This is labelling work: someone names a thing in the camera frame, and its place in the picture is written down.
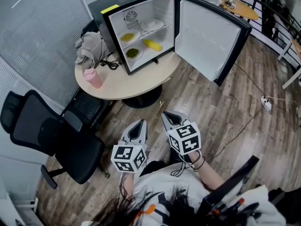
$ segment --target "power strip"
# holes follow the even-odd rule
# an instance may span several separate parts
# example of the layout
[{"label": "power strip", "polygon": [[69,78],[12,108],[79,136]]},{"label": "power strip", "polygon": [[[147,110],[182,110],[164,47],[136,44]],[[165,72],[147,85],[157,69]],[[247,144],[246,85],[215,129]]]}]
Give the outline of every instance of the power strip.
[{"label": "power strip", "polygon": [[261,103],[263,104],[263,106],[267,109],[267,110],[271,110],[272,109],[272,104],[268,101],[268,99],[264,96],[260,97]]}]

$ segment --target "yellow food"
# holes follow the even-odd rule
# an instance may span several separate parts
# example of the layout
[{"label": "yellow food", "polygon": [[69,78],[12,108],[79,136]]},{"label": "yellow food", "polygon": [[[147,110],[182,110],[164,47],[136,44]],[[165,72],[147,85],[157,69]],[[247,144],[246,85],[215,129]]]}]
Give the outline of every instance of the yellow food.
[{"label": "yellow food", "polygon": [[121,37],[121,41],[125,41],[125,42],[128,42],[128,41],[131,41],[133,38],[134,38],[134,34],[133,33],[126,33],[125,35],[123,35]]},{"label": "yellow food", "polygon": [[162,50],[162,46],[152,40],[144,40],[143,42],[147,47],[150,47],[155,51]]}]

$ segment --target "bracelet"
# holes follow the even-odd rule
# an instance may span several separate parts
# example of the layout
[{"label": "bracelet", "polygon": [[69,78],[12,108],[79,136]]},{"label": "bracelet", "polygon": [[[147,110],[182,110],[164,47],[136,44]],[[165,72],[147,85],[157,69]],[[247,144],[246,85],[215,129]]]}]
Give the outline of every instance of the bracelet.
[{"label": "bracelet", "polygon": [[198,168],[195,168],[194,169],[195,171],[198,170],[198,169],[200,169],[203,166],[203,164],[205,163],[205,157],[203,156],[203,158],[204,158],[204,161],[203,161],[202,165],[200,165]]}]

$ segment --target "gray cloth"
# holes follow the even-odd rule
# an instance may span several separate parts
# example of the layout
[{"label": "gray cloth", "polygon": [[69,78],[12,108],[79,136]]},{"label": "gray cloth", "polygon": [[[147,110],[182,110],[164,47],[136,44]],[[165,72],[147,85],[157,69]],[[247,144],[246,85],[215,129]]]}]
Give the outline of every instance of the gray cloth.
[{"label": "gray cloth", "polygon": [[78,48],[75,64],[81,65],[83,72],[94,68],[110,53],[101,34],[97,32],[87,32],[75,42],[75,48]]}]

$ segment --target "fridge door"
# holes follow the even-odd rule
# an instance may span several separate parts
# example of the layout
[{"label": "fridge door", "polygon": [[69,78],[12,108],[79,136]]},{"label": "fridge door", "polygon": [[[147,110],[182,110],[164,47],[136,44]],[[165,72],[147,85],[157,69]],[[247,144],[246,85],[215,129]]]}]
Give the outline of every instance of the fridge door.
[{"label": "fridge door", "polygon": [[176,0],[175,5],[175,52],[220,86],[252,26],[203,0]]}]

